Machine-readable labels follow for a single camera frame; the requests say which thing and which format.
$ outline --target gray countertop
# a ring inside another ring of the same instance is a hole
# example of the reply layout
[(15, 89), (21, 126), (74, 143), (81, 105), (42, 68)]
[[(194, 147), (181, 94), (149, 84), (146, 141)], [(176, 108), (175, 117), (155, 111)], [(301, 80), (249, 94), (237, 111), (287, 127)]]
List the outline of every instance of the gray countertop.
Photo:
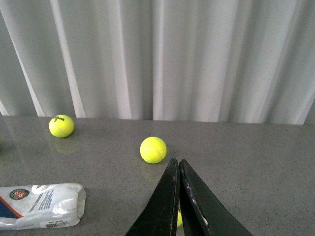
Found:
[[(0, 117), (0, 186), (79, 183), (85, 213), (73, 227), (0, 235), (123, 236), (172, 157), (186, 159), (254, 236), (315, 235), (315, 126), (77, 118), (58, 139), (49, 121)], [(168, 148), (156, 165), (139, 154), (149, 136)]]

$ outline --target barcode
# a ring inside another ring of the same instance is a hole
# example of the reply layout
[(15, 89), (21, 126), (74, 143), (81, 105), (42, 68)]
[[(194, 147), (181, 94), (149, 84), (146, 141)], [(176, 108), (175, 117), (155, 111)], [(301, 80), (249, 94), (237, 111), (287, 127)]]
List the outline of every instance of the barcode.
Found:
[(60, 223), (55, 223), (55, 224), (48, 224), (48, 225), (45, 225), (46, 228), (54, 228), (54, 227), (59, 227), (59, 226), (64, 226), (68, 224), (67, 221), (63, 221), (63, 222), (60, 222)]

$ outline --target white sheer curtain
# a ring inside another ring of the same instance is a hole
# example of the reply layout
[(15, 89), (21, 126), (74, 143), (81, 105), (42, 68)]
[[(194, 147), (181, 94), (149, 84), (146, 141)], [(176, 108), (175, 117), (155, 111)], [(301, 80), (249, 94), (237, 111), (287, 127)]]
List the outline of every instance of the white sheer curtain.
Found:
[(315, 124), (313, 0), (0, 0), (2, 115)]

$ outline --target plastic packaging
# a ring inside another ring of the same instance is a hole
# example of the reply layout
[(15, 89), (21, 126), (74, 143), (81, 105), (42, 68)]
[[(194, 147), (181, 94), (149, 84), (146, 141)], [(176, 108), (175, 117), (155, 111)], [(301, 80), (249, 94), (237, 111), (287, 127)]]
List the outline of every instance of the plastic packaging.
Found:
[(76, 225), (84, 213), (85, 197), (77, 183), (0, 187), (0, 230)]

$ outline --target yellow tennis ball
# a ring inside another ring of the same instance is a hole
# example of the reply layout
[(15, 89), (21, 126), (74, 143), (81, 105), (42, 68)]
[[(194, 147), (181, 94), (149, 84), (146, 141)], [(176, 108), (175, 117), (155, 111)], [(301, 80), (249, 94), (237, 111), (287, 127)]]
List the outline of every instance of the yellow tennis ball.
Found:
[(49, 130), (57, 138), (69, 136), (74, 129), (72, 119), (66, 115), (58, 115), (49, 122)]
[(177, 227), (182, 225), (182, 223), (183, 223), (183, 219), (182, 219), (181, 205), (178, 203)]
[(166, 156), (165, 142), (158, 137), (148, 137), (140, 146), (140, 154), (146, 162), (157, 164)]

